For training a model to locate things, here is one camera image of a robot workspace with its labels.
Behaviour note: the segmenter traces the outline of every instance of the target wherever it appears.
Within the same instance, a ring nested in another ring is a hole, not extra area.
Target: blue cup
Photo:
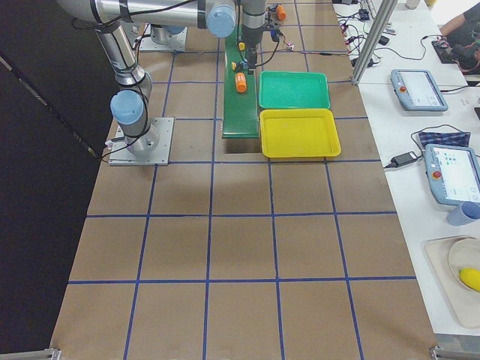
[[[447,221],[454,227],[466,225],[480,219],[480,204],[471,201],[460,203],[447,215]]]

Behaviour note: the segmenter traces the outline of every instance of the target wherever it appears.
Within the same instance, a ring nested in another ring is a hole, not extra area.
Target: blue joint cap
[[[178,35],[185,30],[184,26],[164,26],[170,35]]]
[[[235,9],[229,5],[218,5],[207,16],[207,29],[217,38],[226,38],[235,28]]]
[[[110,109],[121,125],[132,125],[143,114],[143,101],[135,91],[122,90],[112,97]]]

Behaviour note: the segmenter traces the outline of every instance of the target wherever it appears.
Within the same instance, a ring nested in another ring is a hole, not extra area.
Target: black curtain
[[[112,119],[113,71],[70,21],[52,0],[0,3],[0,353],[50,346],[99,167],[71,129],[101,152]]]

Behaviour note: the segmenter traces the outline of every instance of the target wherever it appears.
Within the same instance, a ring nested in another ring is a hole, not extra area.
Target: plastic tray
[[[324,73],[263,71],[259,105],[263,109],[330,109],[327,77]]]
[[[333,157],[341,152],[328,109],[267,109],[260,113],[262,152],[269,158]]]

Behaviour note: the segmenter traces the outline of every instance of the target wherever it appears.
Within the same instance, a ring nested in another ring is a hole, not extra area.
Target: green conveyor belt
[[[239,94],[235,87],[232,62],[240,62],[236,30],[225,39],[225,80],[223,88],[223,138],[253,139],[259,137],[257,81],[255,74],[247,75],[247,91]]]

